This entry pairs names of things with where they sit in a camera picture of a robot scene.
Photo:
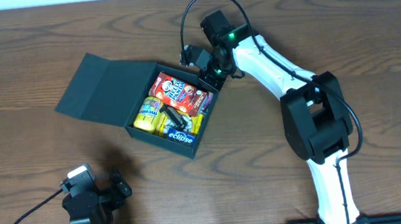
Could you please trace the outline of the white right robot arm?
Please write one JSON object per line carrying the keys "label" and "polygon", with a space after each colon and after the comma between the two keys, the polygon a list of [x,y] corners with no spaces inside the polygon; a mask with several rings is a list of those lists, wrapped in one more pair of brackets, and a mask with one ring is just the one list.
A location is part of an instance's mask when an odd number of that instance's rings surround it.
{"label": "white right robot arm", "polygon": [[338,80],[331,73],[316,75],[272,49],[247,25],[233,27],[221,11],[200,23],[212,45],[207,52],[186,48],[200,77],[216,90],[236,70],[256,78],[280,101],[285,138],[307,162],[318,194],[323,224],[357,224],[359,210],[352,199],[348,172],[337,162],[348,153],[353,131]]}

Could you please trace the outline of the yellow Pretz snack bag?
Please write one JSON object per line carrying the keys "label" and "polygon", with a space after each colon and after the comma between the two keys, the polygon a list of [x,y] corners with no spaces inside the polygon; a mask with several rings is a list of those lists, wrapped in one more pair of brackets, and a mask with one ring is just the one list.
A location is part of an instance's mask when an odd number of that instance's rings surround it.
{"label": "yellow Pretz snack bag", "polygon": [[205,98],[203,104],[199,107],[199,114],[206,114],[209,110],[209,106],[211,105],[212,99],[214,97],[214,93],[208,92],[207,97]]}

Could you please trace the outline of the yellow Hacks candy bag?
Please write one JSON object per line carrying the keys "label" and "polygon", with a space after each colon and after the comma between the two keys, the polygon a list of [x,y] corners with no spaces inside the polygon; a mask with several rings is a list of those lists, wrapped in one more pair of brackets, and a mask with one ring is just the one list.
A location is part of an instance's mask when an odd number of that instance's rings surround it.
{"label": "yellow Hacks candy bag", "polygon": [[174,129],[198,135],[203,119],[204,115],[200,113],[197,116],[190,116],[173,108],[165,108],[161,111],[160,120],[154,130],[154,134],[163,137],[171,129]]}

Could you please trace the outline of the dark green box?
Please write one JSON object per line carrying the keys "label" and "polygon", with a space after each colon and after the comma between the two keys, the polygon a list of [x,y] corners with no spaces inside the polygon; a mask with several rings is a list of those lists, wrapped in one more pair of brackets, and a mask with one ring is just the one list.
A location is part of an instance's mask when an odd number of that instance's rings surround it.
{"label": "dark green box", "polygon": [[[173,142],[133,126],[135,116],[160,73],[214,94],[192,146]],[[209,124],[219,91],[193,72],[157,62],[108,60],[87,53],[55,109],[74,119],[124,127],[133,139],[192,159]]]}

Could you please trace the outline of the red Hello Panda box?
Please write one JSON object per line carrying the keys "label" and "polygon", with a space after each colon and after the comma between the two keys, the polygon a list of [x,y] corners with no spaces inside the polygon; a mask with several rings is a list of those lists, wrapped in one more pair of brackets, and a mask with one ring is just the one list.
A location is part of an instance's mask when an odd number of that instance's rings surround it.
{"label": "red Hello Panda box", "polygon": [[178,111],[197,116],[207,92],[173,76],[160,73],[149,89],[149,96],[157,97]]}

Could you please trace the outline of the yellow Mentos bottle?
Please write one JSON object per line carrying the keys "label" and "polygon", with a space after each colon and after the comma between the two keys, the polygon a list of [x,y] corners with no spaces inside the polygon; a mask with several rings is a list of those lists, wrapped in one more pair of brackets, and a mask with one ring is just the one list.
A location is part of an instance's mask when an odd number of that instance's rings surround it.
{"label": "yellow Mentos bottle", "polygon": [[134,128],[152,134],[160,121],[163,102],[157,97],[147,96],[135,117]]}

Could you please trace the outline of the black small device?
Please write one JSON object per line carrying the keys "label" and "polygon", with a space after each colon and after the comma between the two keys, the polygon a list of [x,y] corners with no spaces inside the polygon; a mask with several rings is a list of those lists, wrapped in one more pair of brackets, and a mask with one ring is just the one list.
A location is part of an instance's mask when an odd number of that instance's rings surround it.
{"label": "black small device", "polygon": [[164,113],[167,120],[164,122],[165,128],[175,128],[180,131],[185,129],[187,126],[186,120],[177,112],[177,110],[169,105],[164,105],[160,109],[161,113]]}

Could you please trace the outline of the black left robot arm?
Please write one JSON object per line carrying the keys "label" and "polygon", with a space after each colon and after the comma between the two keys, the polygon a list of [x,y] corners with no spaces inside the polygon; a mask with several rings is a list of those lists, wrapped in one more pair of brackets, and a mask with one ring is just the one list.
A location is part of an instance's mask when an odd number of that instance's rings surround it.
{"label": "black left robot arm", "polygon": [[67,194],[62,207],[70,216],[70,224],[112,224],[113,211],[123,207],[132,194],[116,170],[109,175],[109,186],[102,190],[88,170],[65,179],[60,187]]}

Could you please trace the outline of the blue Eclipse gum pack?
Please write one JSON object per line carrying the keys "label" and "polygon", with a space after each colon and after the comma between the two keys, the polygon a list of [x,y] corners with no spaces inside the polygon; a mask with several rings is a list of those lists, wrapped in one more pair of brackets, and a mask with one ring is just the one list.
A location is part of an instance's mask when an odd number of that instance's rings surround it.
{"label": "blue Eclipse gum pack", "polygon": [[176,143],[192,146],[195,143],[196,137],[175,128],[168,130],[166,138]]}

